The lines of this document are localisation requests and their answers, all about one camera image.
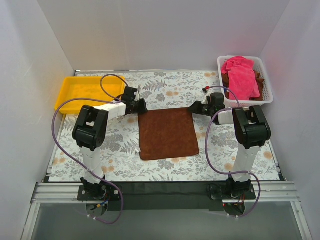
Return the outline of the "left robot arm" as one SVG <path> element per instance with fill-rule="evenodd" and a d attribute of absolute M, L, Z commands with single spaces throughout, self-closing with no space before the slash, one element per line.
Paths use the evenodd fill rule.
<path fill-rule="evenodd" d="M 103 145 L 108 121 L 129 114 L 147 113 L 147 105 L 139 90 L 125 87 L 120 102 L 100 106 L 84 105 L 78 115 L 72 137 L 82 154 L 87 173 L 80 180 L 86 193 L 96 200 L 106 195 L 103 189 L 105 174 L 102 170 L 101 146 Z"/>

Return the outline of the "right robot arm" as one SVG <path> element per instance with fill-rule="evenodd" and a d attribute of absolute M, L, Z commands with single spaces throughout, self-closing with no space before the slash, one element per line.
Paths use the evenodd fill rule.
<path fill-rule="evenodd" d="M 205 103 L 195 101 L 188 111 L 210 117 L 205 135 L 205 156 L 208 165 L 213 171 L 227 176 L 221 183 L 212 183 L 207 187 L 212 200 L 241 199 L 248 194 L 256 199 L 251 177 L 256 178 L 252 168 L 256 156 L 266 141 L 271 138 L 271 129 L 259 105 L 250 107 L 227 108 L 222 93 L 214 92 L 206 97 Z M 209 158 L 208 140 L 212 124 L 233 125 L 238 150 L 233 170 L 222 172 L 214 168 Z"/>

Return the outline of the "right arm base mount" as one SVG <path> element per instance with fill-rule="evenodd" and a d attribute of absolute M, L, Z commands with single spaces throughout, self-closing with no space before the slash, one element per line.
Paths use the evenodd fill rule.
<path fill-rule="evenodd" d="M 244 193 L 227 193 L 226 185 L 224 182 L 211 183 L 206 186 L 206 191 L 211 200 L 255 200 L 256 192 L 254 190 L 253 185 L 251 184 L 248 191 Z"/>

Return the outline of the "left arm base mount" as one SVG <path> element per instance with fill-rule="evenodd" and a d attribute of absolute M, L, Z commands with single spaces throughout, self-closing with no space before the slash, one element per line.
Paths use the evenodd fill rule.
<path fill-rule="evenodd" d="M 78 189 L 78 201 L 120 201 L 120 190 L 114 186 L 97 185 L 97 186 L 84 186 L 81 185 Z"/>

